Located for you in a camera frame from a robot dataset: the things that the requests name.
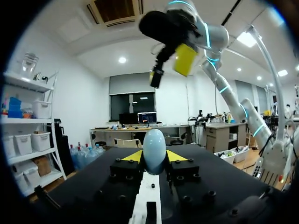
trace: air vent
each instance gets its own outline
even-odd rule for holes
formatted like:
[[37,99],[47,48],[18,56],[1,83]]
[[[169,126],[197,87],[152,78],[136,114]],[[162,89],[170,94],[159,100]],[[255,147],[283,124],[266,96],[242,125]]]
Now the air vent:
[[143,0],[91,0],[87,8],[96,24],[111,27],[135,22],[143,14]]

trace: cardboard box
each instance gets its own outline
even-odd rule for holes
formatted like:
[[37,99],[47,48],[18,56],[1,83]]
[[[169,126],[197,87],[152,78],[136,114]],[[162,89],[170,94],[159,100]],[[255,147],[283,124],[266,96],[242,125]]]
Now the cardboard box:
[[51,172],[49,160],[45,155],[36,157],[32,161],[37,165],[40,176],[45,176]]
[[249,135],[250,135],[249,133],[246,134],[246,145],[248,145],[251,148],[257,148],[257,143],[256,143],[255,137],[253,137],[251,135],[250,142],[249,142]]

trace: window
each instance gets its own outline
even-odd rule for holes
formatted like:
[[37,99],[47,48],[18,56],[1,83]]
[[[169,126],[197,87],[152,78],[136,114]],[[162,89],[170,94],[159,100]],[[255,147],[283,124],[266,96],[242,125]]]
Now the window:
[[154,93],[134,93],[133,94],[133,113],[154,112]]
[[110,120],[119,120],[120,113],[129,113],[129,94],[110,96]]
[[154,92],[110,96],[110,120],[112,121],[118,121],[120,113],[140,113],[155,111]]

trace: wooden floor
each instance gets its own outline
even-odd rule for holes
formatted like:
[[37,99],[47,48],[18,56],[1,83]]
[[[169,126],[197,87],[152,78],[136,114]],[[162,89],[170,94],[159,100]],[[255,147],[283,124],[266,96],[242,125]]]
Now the wooden floor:
[[[259,150],[249,150],[249,153],[247,155],[247,158],[245,161],[239,162],[239,163],[234,163],[233,165],[235,167],[237,167],[238,169],[243,170],[245,173],[247,173],[248,175],[251,175],[253,173],[253,169],[254,169],[254,164],[257,161],[259,155],[258,155]],[[67,176],[67,178],[71,178],[72,176],[74,176],[77,172],[73,172],[71,174],[69,174]],[[61,177],[58,180],[52,182],[51,184],[47,185],[44,189],[47,192],[50,192],[51,190],[53,190],[55,187],[57,187],[59,184],[61,184],[64,181],[64,179]],[[276,188],[277,189],[282,189],[283,184],[279,183]],[[35,194],[32,194],[30,196],[28,196],[30,201],[34,201],[37,199],[37,196]]]

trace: white storage bin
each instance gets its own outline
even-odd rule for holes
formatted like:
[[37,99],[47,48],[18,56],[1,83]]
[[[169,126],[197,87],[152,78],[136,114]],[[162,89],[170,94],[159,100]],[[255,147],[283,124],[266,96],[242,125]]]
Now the white storage bin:
[[33,115],[39,119],[50,119],[51,103],[35,100],[32,105]]
[[235,163],[244,161],[247,157],[248,152],[249,152],[248,146],[245,146],[245,147],[244,146],[239,146],[238,148],[240,149],[240,151],[243,150],[243,149],[244,149],[244,151],[238,153],[238,152],[236,152],[237,148],[232,148],[231,149],[232,152],[236,153],[235,160],[234,160]]
[[32,134],[31,135],[32,140],[32,148],[42,152],[49,148],[50,146],[50,132],[40,133],[40,134]]
[[15,149],[14,149],[14,136],[4,136],[2,137],[2,142],[5,150],[5,154],[7,158],[15,157]]
[[41,184],[41,177],[38,174],[38,166],[31,160],[19,163],[19,171],[23,172],[25,179],[32,188]]
[[18,184],[19,189],[22,193],[28,190],[28,184],[25,180],[25,176],[23,172],[14,173],[15,182]]
[[15,135],[14,137],[20,155],[32,153],[31,134]]
[[232,153],[233,154],[232,156],[229,156],[227,158],[223,158],[223,160],[225,160],[226,162],[228,162],[230,164],[234,163],[234,159],[235,159],[235,156],[236,156],[235,152],[230,151],[230,150],[225,150],[225,151],[222,151],[222,152],[214,153],[214,155],[218,156],[221,153],[224,153],[225,155],[228,155],[229,153]]

